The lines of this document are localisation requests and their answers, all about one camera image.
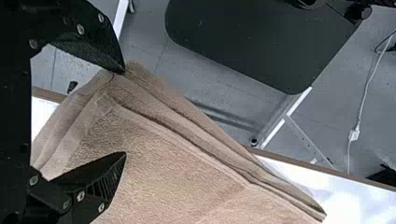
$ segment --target plug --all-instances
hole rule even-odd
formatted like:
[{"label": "plug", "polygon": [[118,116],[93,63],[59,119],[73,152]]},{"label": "plug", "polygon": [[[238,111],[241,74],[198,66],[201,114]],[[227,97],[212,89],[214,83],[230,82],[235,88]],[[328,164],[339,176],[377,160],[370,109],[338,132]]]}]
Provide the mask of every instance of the plug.
[{"label": "plug", "polygon": [[348,137],[349,142],[354,142],[354,141],[358,140],[360,133],[361,133],[361,131],[359,129],[351,130],[349,133],[349,137]]}]

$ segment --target black mount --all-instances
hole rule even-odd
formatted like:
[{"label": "black mount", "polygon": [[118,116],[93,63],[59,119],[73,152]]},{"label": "black mount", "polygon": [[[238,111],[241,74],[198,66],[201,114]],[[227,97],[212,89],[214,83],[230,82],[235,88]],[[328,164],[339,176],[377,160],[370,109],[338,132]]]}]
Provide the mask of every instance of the black mount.
[{"label": "black mount", "polygon": [[[98,203],[104,204],[103,210],[111,203],[125,154],[114,154],[62,175],[61,178],[68,182],[58,182],[58,178],[49,182],[30,167],[30,59],[51,44],[120,74],[125,64],[111,22],[85,0],[3,0],[0,15],[4,32],[3,72],[0,75],[4,109],[1,117],[5,125],[0,147],[0,223],[89,223],[99,215]],[[85,172],[79,173],[79,180],[90,181],[73,182],[78,180],[76,172],[81,170]],[[101,176],[110,173],[118,179],[106,177],[104,181],[110,185],[103,185]],[[96,186],[96,181],[101,186],[100,191],[91,195],[90,186]],[[75,203],[76,192],[83,189],[87,190],[85,203]],[[67,211],[64,209],[66,203],[70,203]]]}]

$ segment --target towel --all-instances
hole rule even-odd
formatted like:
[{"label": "towel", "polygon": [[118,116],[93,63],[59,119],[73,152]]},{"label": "towel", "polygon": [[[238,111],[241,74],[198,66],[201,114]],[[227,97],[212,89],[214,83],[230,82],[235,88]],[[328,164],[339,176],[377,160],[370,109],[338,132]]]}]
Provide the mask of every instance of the towel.
[{"label": "towel", "polygon": [[[108,211],[106,214],[117,214],[116,217],[120,219],[111,216],[117,220],[116,223],[130,220],[137,223],[156,223],[155,219],[158,217],[150,213],[146,206],[151,209],[155,207],[157,211],[161,204],[169,203],[165,200],[169,195],[172,195],[172,202],[175,202],[174,205],[168,204],[172,209],[179,211],[177,205],[185,203],[186,206],[182,207],[187,210],[185,213],[180,210],[180,213],[176,214],[161,208],[157,212],[162,216],[167,217],[163,212],[169,212],[173,217],[166,219],[165,223],[271,223],[276,220],[282,220],[284,223],[319,223],[325,217],[324,211],[314,200],[272,174],[194,105],[179,96],[176,91],[167,89],[161,79],[150,75],[137,63],[127,63],[125,77],[114,76],[104,70],[99,72],[84,88],[66,98],[61,107],[35,140],[37,146],[40,143],[45,147],[37,156],[41,158],[40,162],[36,161],[34,165],[40,164],[43,175],[51,179],[68,169],[105,156],[113,150],[127,151],[128,163],[117,195],[123,195],[121,201],[127,198],[127,201],[120,204],[142,203],[142,207],[138,206],[136,211],[143,212],[143,215],[134,214],[137,217],[127,218],[126,214],[131,214],[127,210],[133,206],[123,210],[117,206],[119,203],[114,203],[111,209],[121,212]],[[144,129],[144,134],[139,135],[138,133],[143,131],[137,127]],[[160,133],[166,135],[156,133],[157,135],[151,136],[153,130],[161,130]],[[43,137],[48,136],[45,132],[51,133],[47,139]],[[165,142],[171,142],[172,149],[167,147],[165,151],[170,153],[173,159],[162,154],[160,145]],[[178,153],[186,150],[190,152],[191,157],[202,157],[199,160],[194,159],[194,162],[189,161],[188,164],[180,160],[175,161],[175,155],[172,153],[176,149]],[[187,154],[176,155],[182,161],[189,160]],[[199,162],[203,161],[200,160],[210,161],[211,166],[197,171],[197,167],[202,166]],[[218,172],[219,168],[219,176],[209,172],[211,169]],[[200,183],[196,183],[200,181],[195,180],[195,177],[207,185],[201,186]],[[186,190],[185,193],[189,194],[189,189],[194,189],[192,186],[198,190],[195,194],[191,192],[191,196],[186,196],[183,191],[177,195],[178,188],[160,190],[161,186],[174,187],[176,183],[179,185],[189,178],[192,180],[187,181],[189,184],[183,189]],[[140,197],[144,199],[139,197],[139,190],[143,190]],[[210,190],[220,190],[221,193],[216,191],[218,194],[210,194]],[[211,205],[200,203],[200,197]],[[154,206],[151,204],[152,200],[162,203],[155,203]],[[254,209],[251,206],[261,212],[252,213]]]}]

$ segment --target power cord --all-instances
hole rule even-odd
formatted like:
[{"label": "power cord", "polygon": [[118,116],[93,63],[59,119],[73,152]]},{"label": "power cord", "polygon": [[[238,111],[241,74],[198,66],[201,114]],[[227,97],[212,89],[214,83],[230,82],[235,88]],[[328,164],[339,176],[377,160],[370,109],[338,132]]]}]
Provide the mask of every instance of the power cord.
[{"label": "power cord", "polygon": [[379,42],[379,44],[375,47],[374,52],[375,52],[375,53],[381,53],[382,50],[378,50],[379,47],[380,47],[385,41],[387,41],[387,39],[389,39],[391,36],[394,36],[395,34],[396,34],[396,30],[393,31],[390,35],[388,35],[388,36],[387,36],[385,39],[383,39],[381,42]]},{"label": "power cord", "polygon": [[367,98],[367,92],[369,90],[369,86],[371,81],[373,80],[373,77],[375,76],[376,70],[378,69],[379,63],[382,60],[382,57],[384,56],[385,52],[387,51],[389,45],[390,45],[390,41],[392,40],[393,36],[396,34],[396,31],[394,31],[392,34],[390,34],[389,36],[387,36],[387,38],[385,38],[377,47],[375,47],[375,52],[377,51],[377,48],[384,43],[385,41],[388,40],[387,45],[385,46],[385,48],[382,50],[381,54],[379,55],[378,60],[376,61],[375,64],[375,68],[373,70],[373,73],[368,77],[366,85],[364,87],[364,94],[363,94],[363,98],[361,99],[361,107],[359,110],[359,115],[358,115],[358,120],[357,123],[355,125],[355,128],[352,129],[349,133],[349,137],[348,137],[348,144],[347,144],[347,173],[350,174],[350,146],[351,143],[358,140],[359,139],[359,135],[361,133],[361,115],[363,113],[363,108],[364,108],[364,104],[366,103],[366,98]]}]

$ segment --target gray floor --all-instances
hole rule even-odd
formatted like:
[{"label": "gray floor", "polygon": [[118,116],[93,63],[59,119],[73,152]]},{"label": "gray floor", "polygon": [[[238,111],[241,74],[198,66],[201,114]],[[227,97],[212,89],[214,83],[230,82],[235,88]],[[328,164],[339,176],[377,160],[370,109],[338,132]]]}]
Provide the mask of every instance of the gray floor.
[{"label": "gray floor", "polygon": [[[167,0],[134,2],[137,12],[127,16],[120,38],[125,60],[137,60],[164,77],[236,141],[247,144],[268,123],[286,95],[175,44],[164,28]],[[107,8],[111,18],[111,7],[102,8]],[[346,169],[347,135],[355,123],[363,85],[377,56],[373,48],[396,28],[391,22],[395,20],[396,10],[375,7],[373,16],[327,66],[293,115],[341,171]],[[396,56],[384,57],[369,90],[361,138],[352,145],[354,175],[373,174],[383,162],[396,166],[392,141],[396,125],[395,68]],[[81,86],[97,69],[47,47],[34,59],[34,85],[65,93],[69,81],[76,80]],[[312,159],[287,127],[281,129],[267,150],[302,161]]]}]

